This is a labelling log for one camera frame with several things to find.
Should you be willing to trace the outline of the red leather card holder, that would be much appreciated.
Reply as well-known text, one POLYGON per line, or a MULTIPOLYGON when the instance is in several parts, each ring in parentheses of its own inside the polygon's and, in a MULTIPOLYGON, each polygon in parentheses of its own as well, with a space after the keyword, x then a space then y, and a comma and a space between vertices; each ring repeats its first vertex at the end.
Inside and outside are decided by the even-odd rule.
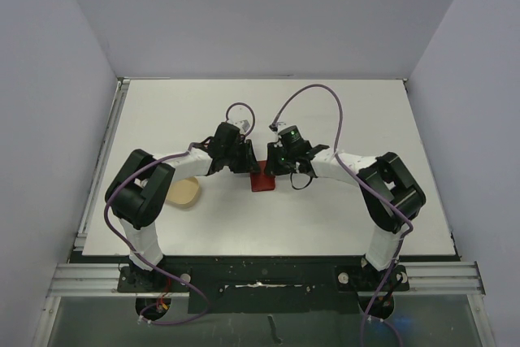
POLYGON ((275 190, 275 177, 265 173, 267 165, 266 160, 258 161, 259 172, 249 174, 250 188, 253 193, 266 192, 275 190))

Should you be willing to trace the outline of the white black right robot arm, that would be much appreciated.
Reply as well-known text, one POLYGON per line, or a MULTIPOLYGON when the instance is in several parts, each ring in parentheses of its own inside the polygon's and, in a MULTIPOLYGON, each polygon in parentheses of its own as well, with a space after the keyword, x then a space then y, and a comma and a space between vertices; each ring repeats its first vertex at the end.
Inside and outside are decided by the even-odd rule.
POLYGON ((411 221, 426 204, 426 195, 401 158, 387 152, 380 156, 340 153, 327 145, 312 146, 297 126, 272 124, 276 140, 267 144, 265 174, 309 180, 330 179, 358 185, 369 216, 375 224, 362 268, 364 284, 382 288, 391 279, 389 267, 397 261, 411 221))

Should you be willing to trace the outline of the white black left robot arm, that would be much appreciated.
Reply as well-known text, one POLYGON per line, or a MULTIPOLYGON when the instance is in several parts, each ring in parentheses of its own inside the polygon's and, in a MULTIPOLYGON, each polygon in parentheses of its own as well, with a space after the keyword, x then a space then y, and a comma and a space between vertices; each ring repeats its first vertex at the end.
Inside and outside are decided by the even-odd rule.
POLYGON ((156 158, 142 149, 130 153, 105 194, 106 226, 129 248, 129 259, 139 268, 136 281, 154 291, 166 275, 159 263, 163 252, 155 220, 173 183, 211 176, 225 167, 236 174, 259 173, 249 132, 237 123, 222 122, 214 135, 192 142, 185 152, 156 158))

